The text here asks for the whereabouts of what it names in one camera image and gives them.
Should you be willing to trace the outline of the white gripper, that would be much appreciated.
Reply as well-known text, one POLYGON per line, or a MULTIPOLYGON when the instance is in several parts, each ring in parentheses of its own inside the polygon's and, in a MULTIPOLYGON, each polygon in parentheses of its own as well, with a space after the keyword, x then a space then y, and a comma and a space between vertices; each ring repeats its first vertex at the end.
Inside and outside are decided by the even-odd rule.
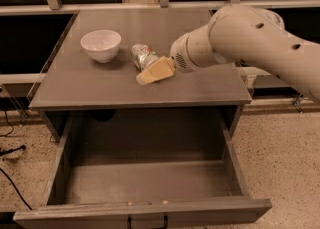
POLYGON ((170 56, 173 60, 165 56, 160 57, 136 76, 137 82, 140 85, 147 85, 169 78, 175 74, 175 67, 181 72, 198 71, 199 67, 191 60, 188 54, 187 43, 189 36, 190 34, 186 33, 173 42, 170 48, 170 56))

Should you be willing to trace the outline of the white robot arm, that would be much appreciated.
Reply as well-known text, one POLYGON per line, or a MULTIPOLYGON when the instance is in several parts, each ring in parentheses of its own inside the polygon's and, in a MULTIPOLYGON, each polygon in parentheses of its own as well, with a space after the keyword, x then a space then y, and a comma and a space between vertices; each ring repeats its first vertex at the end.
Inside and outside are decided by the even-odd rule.
POLYGON ((320 44, 285 30, 275 12, 243 5, 227 5, 209 22, 179 37, 168 57, 157 57, 146 46, 138 57, 136 80, 146 85, 168 78, 179 69, 241 62, 262 69, 315 102, 320 101, 320 44))

